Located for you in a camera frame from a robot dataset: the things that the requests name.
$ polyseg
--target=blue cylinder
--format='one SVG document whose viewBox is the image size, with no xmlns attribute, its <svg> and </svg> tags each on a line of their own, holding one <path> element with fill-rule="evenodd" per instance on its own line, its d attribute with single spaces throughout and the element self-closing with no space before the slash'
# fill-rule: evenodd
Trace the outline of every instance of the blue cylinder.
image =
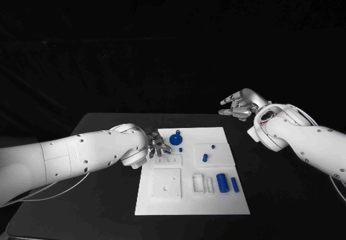
<svg viewBox="0 0 346 240">
<path fill-rule="evenodd" d="M 179 145 L 184 141 L 184 138 L 181 136 L 181 131 L 177 130 L 175 134 L 169 137 L 169 142 L 172 145 Z"/>
<path fill-rule="evenodd" d="M 208 161 L 208 154 L 204 155 L 204 162 Z"/>
<path fill-rule="evenodd" d="M 217 179 L 218 179 L 218 189 L 221 193 L 228 193 L 230 192 L 230 185 L 228 185 L 228 180 L 227 180 L 227 176 L 224 173 L 220 173 L 217 175 Z"/>
<path fill-rule="evenodd" d="M 240 189 L 239 189 L 239 185 L 237 185 L 237 179 L 233 177 L 233 178 L 231 178 L 231 181 L 233 181 L 234 191 L 239 193 L 239 192 L 240 192 Z"/>
</svg>

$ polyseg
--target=robotic hand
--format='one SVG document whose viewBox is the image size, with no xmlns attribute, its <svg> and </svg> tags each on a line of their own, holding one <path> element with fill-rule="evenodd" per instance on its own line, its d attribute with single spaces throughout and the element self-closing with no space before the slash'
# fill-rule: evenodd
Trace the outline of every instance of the robotic hand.
<svg viewBox="0 0 346 240">
<path fill-rule="evenodd" d="M 138 169 L 155 153 L 172 152 L 158 129 L 123 124 L 54 141 L 0 148 L 0 206 L 19 194 L 79 177 L 119 160 Z"/>
<path fill-rule="evenodd" d="M 246 88 L 221 101 L 231 103 L 231 109 L 221 115 L 247 121 L 256 114 L 254 126 L 247 131 L 253 139 L 279 152 L 292 146 L 299 158 L 346 182 L 346 135 L 319 126 L 308 113 L 292 104 L 273 104 L 252 89 Z"/>
</svg>

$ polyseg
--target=black tabletop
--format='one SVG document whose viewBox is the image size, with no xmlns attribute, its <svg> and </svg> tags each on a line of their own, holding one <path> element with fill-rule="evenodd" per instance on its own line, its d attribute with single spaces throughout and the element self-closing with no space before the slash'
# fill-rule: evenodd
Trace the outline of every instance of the black tabletop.
<svg viewBox="0 0 346 240">
<path fill-rule="evenodd" d="M 90 113 L 71 135 L 133 123 L 139 127 L 224 127 L 252 215 L 136 216 L 142 169 L 117 162 L 61 196 L 25 202 L 8 234 L 53 240 L 344 238 L 346 204 L 329 176 L 290 147 L 275 152 L 253 140 L 253 121 L 211 114 Z M 84 176 L 32 198 L 66 191 Z"/>
</svg>

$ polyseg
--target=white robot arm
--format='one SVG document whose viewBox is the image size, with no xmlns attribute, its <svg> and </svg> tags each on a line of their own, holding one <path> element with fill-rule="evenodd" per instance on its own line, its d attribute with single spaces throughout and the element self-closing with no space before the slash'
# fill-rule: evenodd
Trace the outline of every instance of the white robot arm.
<svg viewBox="0 0 346 240">
<path fill-rule="evenodd" d="M 290 104 L 273 104 L 252 89 L 231 95 L 218 111 L 241 121 L 256 114 L 254 126 L 247 131 L 253 139 L 279 152 L 292 146 L 299 158 L 334 178 L 346 182 L 346 134 L 319 126 L 312 117 Z"/>
<path fill-rule="evenodd" d="M 135 124 L 54 141 L 0 148 L 0 206 L 27 191 L 110 167 L 138 169 L 158 150 L 172 152 L 158 131 Z"/>
</svg>

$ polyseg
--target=black table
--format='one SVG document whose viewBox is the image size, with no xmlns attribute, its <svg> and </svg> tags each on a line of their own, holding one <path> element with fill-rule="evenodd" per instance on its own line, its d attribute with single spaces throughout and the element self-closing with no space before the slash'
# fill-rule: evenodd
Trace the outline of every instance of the black table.
<svg viewBox="0 0 346 240">
<path fill-rule="evenodd" d="M 136 216 L 142 169 L 117 162 L 61 196 L 25 202 L 8 225 L 9 236 L 54 240 L 344 238 L 346 204 L 329 176 L 301 161 L 290 147 L 275 152 L 253 140 L 252 120 L 211 114 L 92 113 L 73 135 L 125 123 L 142 128 L 224 127 L 252 215 Z M 35 198 L 61 193 L 83 177 L 61 181 Z"/>
</svg>

